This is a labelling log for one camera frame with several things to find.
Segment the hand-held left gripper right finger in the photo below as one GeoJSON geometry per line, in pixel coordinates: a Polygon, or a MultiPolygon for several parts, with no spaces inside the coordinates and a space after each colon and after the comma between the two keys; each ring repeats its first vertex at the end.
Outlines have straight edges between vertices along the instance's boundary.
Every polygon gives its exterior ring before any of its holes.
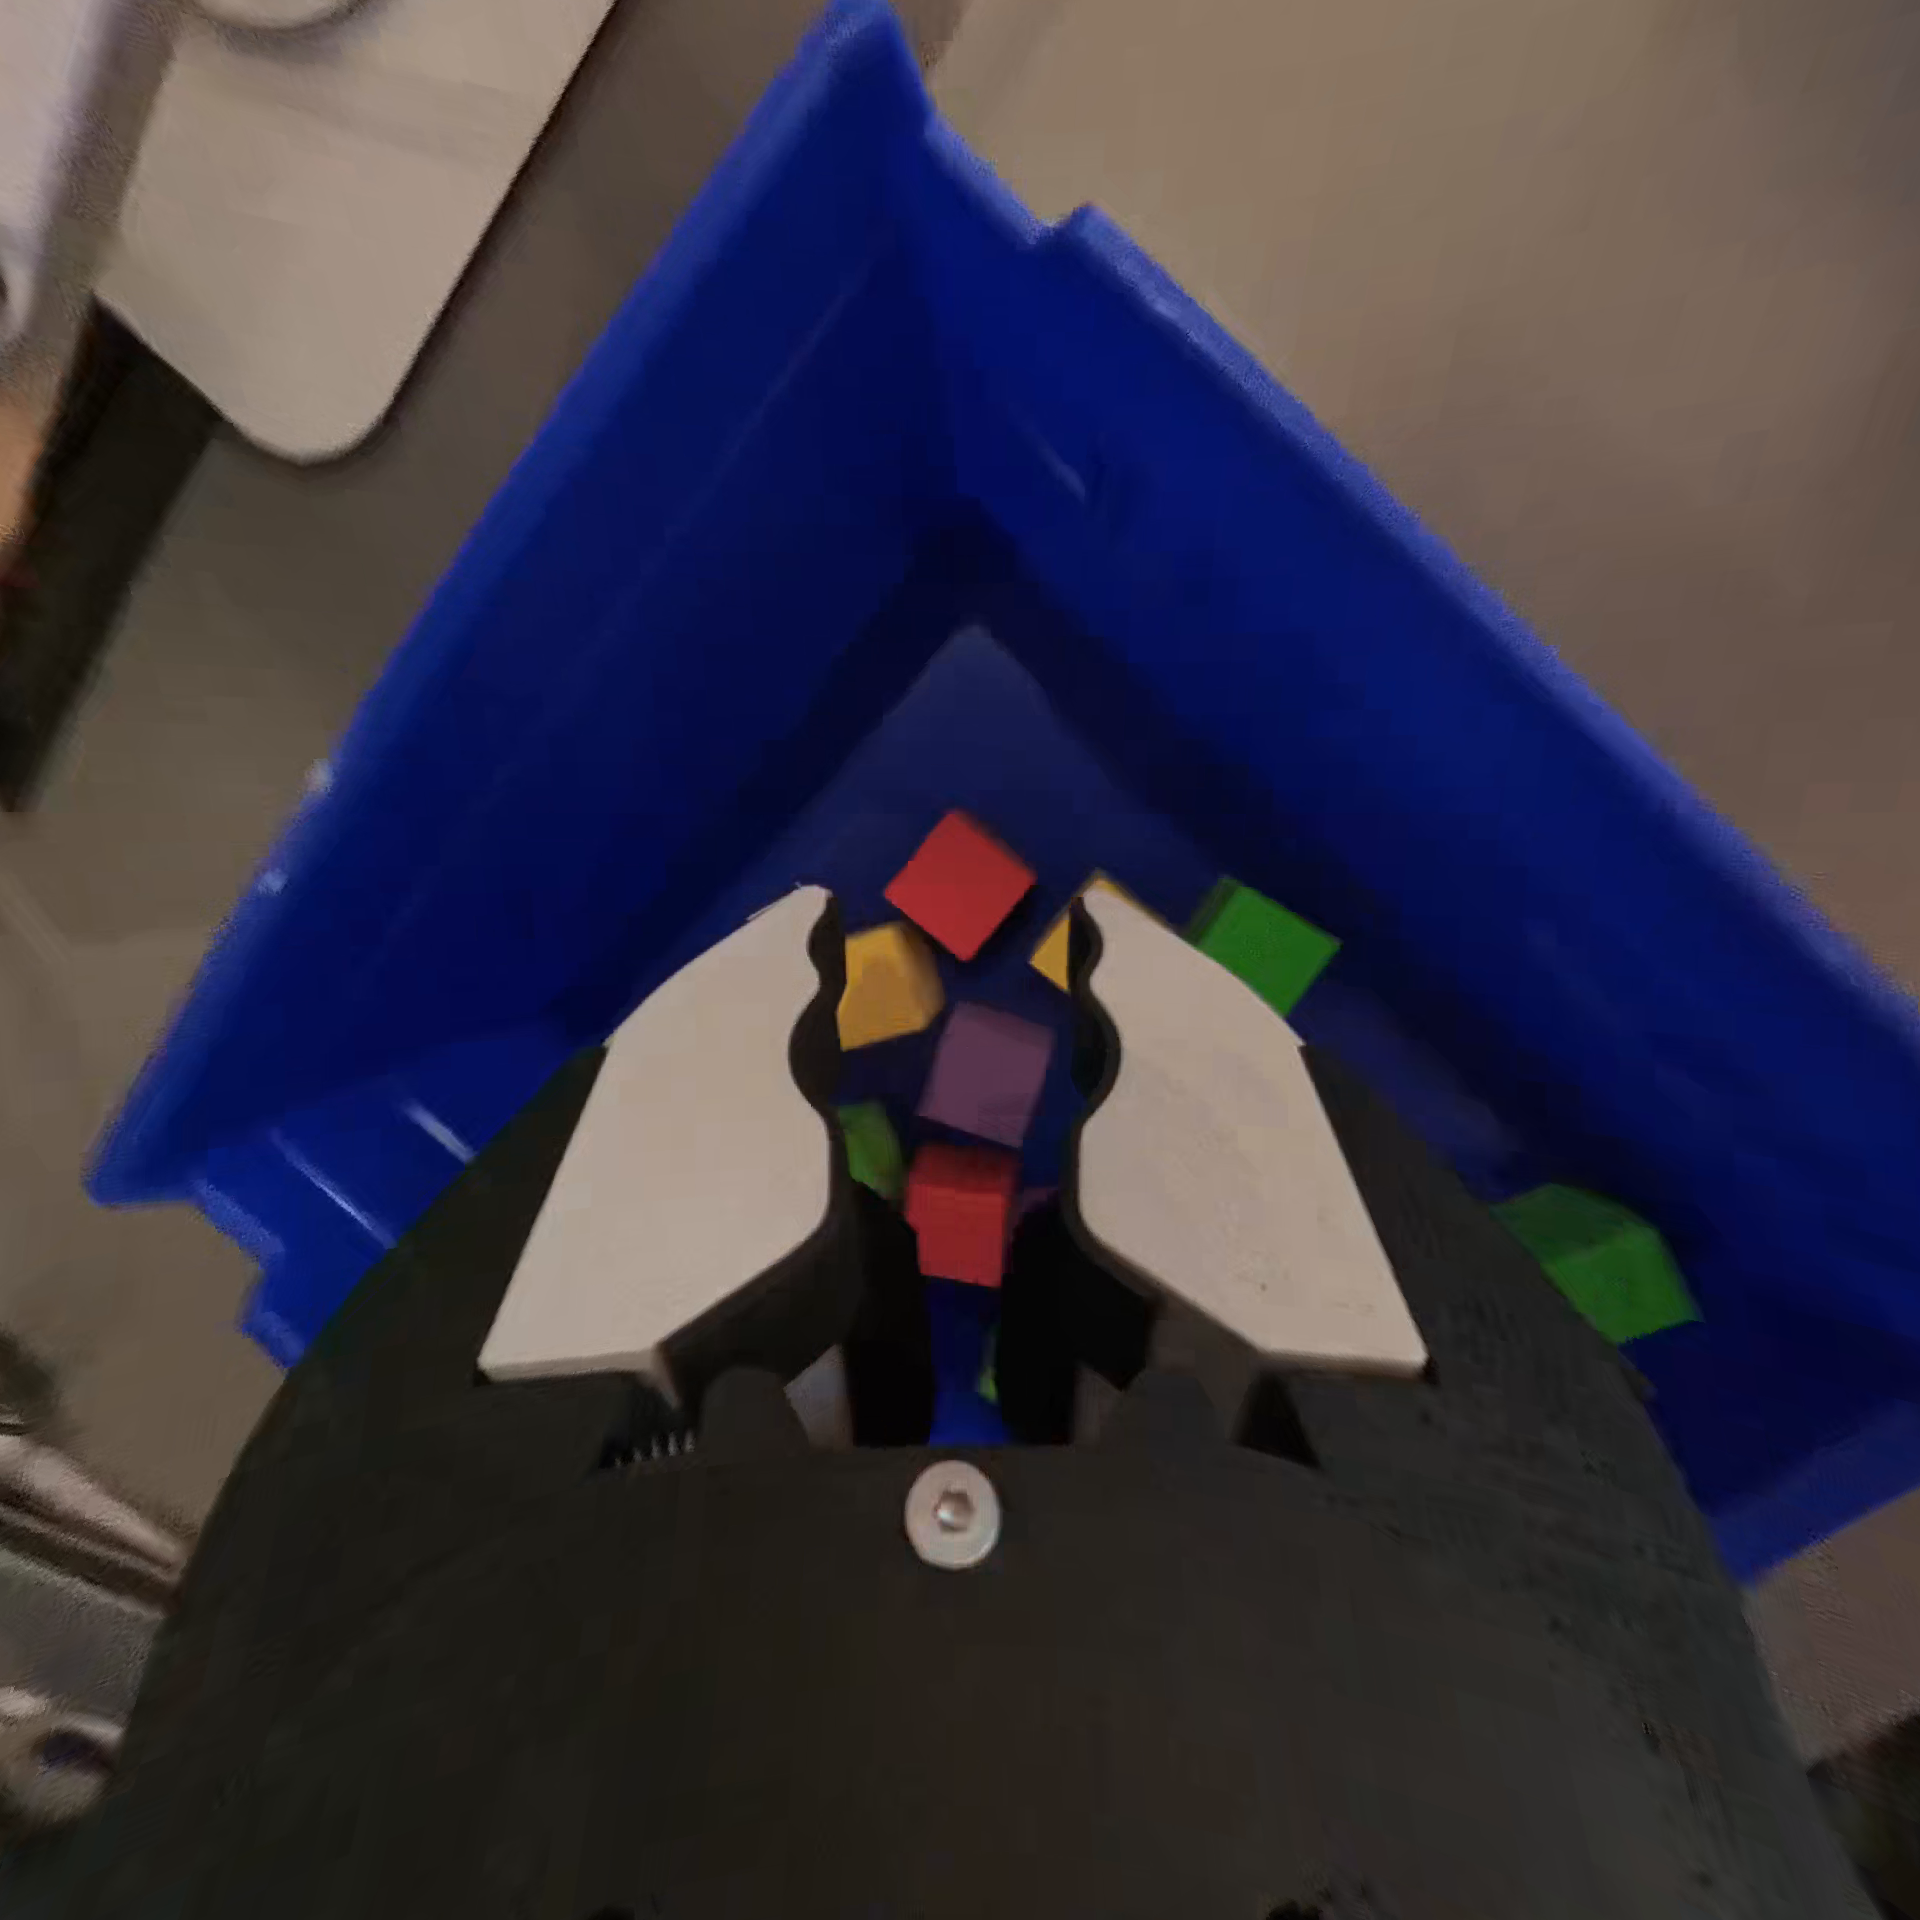
{"type": "Polygon", "coordinates": [[[1291,1381],[1426,1384],[1430,1352],[1288,1021],[1109,886],[1069,910],[1091,1082],[1063,1213],[1144,1308],[1142,1360],[1240,1442],[1291,1381]]]}

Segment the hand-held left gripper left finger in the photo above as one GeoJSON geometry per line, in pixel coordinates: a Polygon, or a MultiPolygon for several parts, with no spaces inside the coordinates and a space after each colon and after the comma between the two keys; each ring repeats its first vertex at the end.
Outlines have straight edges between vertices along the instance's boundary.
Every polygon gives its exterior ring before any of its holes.
{"type": "Polygon", "coordinates": [[[804,882],[627,1015],[478,1352],[487,1381],[787,1381],[834,1342],[856,1295],[832,1271],[843,982],[837,900],[804,882]]]}

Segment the red cube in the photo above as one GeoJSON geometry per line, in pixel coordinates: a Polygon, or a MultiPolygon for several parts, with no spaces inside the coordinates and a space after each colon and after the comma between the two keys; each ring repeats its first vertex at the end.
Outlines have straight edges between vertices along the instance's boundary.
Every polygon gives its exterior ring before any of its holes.
{"type": "Polygon", "coordinates": [[[952,959],[972,965],[1035,892],[1038,874],[994,830],[950,806],[879,895],[952,959]]]}
{"type": "Polygon", "coordinates": [[[902,1216],[926,1279],[998,1289],[1014,1229],[1020,1156],[1000,1144],[930,1140],[906,1173],[902,1216]]]}

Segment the purple cube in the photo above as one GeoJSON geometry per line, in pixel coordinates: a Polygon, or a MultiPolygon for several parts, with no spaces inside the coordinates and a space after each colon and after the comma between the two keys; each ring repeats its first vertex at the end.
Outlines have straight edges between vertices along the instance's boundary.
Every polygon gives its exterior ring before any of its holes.
{"type": "Polygon", "coordinates": [[[1048,1077],[1047,1024],[960,998],[941,1024],[917,1119],[1020,1150],[1048,1077]]]}

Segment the blue plastic bin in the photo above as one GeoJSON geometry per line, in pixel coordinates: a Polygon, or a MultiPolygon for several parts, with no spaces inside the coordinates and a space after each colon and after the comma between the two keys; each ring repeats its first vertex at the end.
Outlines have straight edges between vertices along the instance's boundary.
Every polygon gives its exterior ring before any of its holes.
{"type": "Polygon", "coordinates": [[[1479,1191],[1639,1212],[1739,1580],[1916,1490],[1916,1010],[1120,228],[832,5],[494,493],[108,1129],[296,1364],[730,918],[949,808],[1327,928],[1312,1036],[1479,1191]]]}

